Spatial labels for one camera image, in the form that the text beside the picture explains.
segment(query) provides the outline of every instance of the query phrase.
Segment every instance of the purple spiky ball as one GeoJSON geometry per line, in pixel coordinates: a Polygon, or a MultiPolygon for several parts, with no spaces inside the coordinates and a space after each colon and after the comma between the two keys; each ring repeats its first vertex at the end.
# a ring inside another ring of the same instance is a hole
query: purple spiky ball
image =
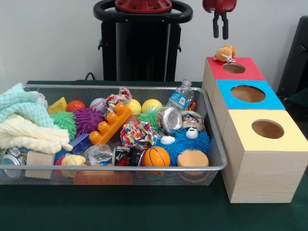
{"type": "Polygon", "coordinates": [[[92,108],[79,109],[79,111],[75,111],[74,114],[76,116],[75,122],[77,123],[76,137],[83,133],[96,131],[98,124],[103,121],[101,112],[92,108]]]}

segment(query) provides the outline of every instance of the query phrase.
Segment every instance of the red box top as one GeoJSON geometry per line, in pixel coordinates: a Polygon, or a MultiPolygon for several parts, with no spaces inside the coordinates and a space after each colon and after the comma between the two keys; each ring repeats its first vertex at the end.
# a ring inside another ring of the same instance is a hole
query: red box top
{"type": "Polygon", "coordinates": [[[265,80],[263,74],[250,57],[234,57],[236,63],[227,64],[207,57],[207,61],[218,80],[265,80]]]}

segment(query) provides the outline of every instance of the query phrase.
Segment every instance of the orange ball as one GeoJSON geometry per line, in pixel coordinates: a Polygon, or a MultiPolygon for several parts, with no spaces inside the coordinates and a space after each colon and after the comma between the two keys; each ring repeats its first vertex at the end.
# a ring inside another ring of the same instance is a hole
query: orange ball
{"type": "Polygon", "coordinates": [[[161,147],[149,148],[143,154],[142,165],[145,167],[170,166],[169,153],[161,147]]]}
{"type": "Polygon", "coordinates": [[[79,112],[80,109],[86,109],[86,108],[87,107],[85,106],[85,104],[82,101],[73,100],[73,101],[68,103],[68,105],[66,107],[66,111],[67,112],[73,112],[73,111],[79,112]]]}

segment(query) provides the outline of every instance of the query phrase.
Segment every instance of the teddy bear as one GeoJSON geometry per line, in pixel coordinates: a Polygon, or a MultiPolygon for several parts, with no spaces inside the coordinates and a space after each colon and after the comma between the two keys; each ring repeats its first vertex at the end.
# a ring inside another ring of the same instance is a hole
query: teddy bear
{"type": "Polygon", "coordinates": [[[235,63],[233,59],[237,53],[235,47],[231,45],[225,45],[221,47],[217,53],[214,55],[214,60],[218,60],[226,63],[235,63]]]}

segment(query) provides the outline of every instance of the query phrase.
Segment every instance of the black cord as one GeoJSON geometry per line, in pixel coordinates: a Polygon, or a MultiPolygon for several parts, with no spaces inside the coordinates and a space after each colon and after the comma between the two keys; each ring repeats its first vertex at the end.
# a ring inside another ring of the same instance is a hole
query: black cord
{"type": "Polygon", "coordinates": [[[88,77],[89,77],[89,76],[92,76],[92,79],[95,80],[94,74],[93,74],[92,72],[89,72],[89,73],[86,75],[85,80],[88,80],[88,77]]]}

